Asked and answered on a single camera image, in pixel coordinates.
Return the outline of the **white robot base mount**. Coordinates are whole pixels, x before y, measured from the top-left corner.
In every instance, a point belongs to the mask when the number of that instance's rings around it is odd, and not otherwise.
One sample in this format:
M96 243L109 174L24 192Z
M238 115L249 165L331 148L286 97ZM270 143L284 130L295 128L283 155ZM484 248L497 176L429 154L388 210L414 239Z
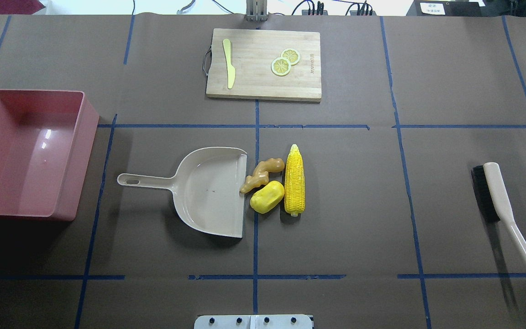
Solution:
M232 314L198 316L194 329L313 329L307 314Z

